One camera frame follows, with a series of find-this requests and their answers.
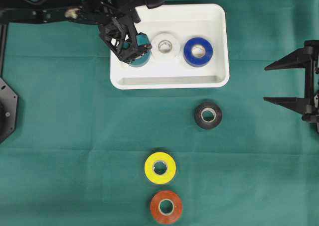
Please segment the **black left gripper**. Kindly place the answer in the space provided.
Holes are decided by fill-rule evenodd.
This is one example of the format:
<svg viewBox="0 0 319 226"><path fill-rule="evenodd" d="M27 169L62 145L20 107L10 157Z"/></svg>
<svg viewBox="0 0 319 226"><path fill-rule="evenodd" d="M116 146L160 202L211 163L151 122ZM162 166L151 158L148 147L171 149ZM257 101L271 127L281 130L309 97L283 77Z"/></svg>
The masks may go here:
<svg viewBox="0 0 319 226"><path fill-rule="evenodd" d="M99 36L124 63L131 64L145 56L152 48L147 35L138 33L131 16L111 17L107 24L98 26Z"/></svg>

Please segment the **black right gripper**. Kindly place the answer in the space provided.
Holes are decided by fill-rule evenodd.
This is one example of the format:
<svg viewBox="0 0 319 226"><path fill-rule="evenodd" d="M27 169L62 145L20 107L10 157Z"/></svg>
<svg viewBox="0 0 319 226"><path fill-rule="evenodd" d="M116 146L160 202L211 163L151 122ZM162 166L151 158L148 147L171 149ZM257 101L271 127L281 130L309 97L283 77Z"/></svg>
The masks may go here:
<svg viewBox="0 0 319 226"><path fill-rule="evenodd" d="M280 69L305 69L305 93L297 97L263 97L267 102L282 106L299 114L302 120L316 125L319 132L319 92L315 92L315 75L319 73L319 41L307 40L304 47L265 67L266 71Z"/></svg>

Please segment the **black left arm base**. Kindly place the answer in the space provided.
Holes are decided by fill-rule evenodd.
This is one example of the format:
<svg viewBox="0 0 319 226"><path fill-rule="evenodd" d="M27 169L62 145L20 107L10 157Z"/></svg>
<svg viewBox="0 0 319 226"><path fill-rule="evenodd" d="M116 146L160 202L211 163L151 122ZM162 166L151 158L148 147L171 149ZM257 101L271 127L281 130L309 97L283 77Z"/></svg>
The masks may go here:
<svg viewBox="0 0 319 226"><path fill-rule="evenodd" d="M18 95L0 79L0 142L4 142L14 131L16 125Z"/></svg>

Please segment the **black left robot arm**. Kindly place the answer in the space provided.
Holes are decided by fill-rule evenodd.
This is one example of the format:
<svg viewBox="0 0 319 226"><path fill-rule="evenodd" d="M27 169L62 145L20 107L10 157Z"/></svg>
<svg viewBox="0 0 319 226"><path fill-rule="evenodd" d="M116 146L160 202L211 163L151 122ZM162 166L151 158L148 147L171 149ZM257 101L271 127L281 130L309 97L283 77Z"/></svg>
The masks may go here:
<svg viewBox="0 0 319 226"><path fill-rule="evenodd" d="M146 56L152 45L137 32L136 7L144 0L0 0L0 22L45 24L68 21L95 25L99 36L124 63Z"/></svg>

